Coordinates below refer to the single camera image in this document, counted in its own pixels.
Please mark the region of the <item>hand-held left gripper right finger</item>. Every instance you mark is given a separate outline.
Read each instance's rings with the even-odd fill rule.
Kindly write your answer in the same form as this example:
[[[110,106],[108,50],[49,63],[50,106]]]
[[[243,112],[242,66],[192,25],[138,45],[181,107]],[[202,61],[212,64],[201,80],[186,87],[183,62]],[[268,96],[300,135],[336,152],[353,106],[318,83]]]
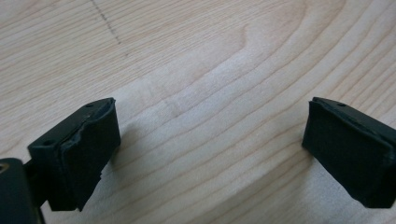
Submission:
[[[315,97],[302,142],[347,193],[367,208],[396,202],[396,130],[359,110]]]

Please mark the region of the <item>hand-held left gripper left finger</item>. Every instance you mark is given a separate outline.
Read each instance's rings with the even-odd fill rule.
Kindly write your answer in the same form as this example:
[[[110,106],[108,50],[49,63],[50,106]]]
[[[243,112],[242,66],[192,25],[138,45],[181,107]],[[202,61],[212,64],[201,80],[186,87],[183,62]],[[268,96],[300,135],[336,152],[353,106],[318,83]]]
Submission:
[[[84,105],[28,146],[35,202],[53,211],[82,210],[119,146],[115,100]]]

